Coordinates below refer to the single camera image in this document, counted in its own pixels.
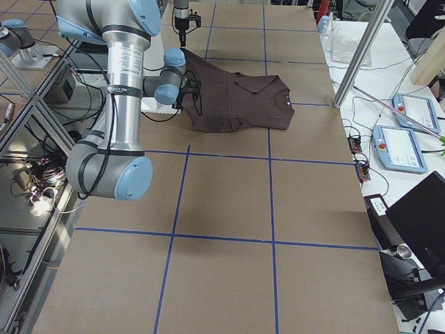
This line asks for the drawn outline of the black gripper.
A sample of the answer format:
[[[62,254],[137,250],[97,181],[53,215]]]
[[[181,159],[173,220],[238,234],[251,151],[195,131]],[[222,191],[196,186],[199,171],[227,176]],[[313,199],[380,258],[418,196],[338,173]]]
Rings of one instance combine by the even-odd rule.
[[[201,81],[197,79],[187,79],[185,86],[179,90],[179,94],[176,101],[173,103],[172,107],[174,109],[180,110],[183,108],[182,102],[185,96],[191,95],[192,103],[195,110],[202,109],[202,99],[201,99]]]
[[[188,18],[174,16],[174,26],[179,33],[180,47],[186,47],[186,31],[189,29]]]

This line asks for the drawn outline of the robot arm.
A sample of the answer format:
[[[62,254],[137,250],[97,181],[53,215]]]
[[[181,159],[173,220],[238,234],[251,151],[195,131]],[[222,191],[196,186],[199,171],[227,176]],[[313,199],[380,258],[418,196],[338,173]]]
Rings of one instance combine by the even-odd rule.
[[[189,0],[174,0],[173,1],[173,24],[178,32],[180,47],[186,47],[186,33],[190,28],[190,11]]]
[[[165,51],[159,73],[144,75],[145,52],[161,31],[155,1],[60,1],[57,13],[62,34],[108,48],[106,106],[72,148],[67,180],[81,199],[137,200],[153,176],[139,143],[143,98],[180,109],[185,95],[199,94],[200,83],[186,76],[183,48]]]

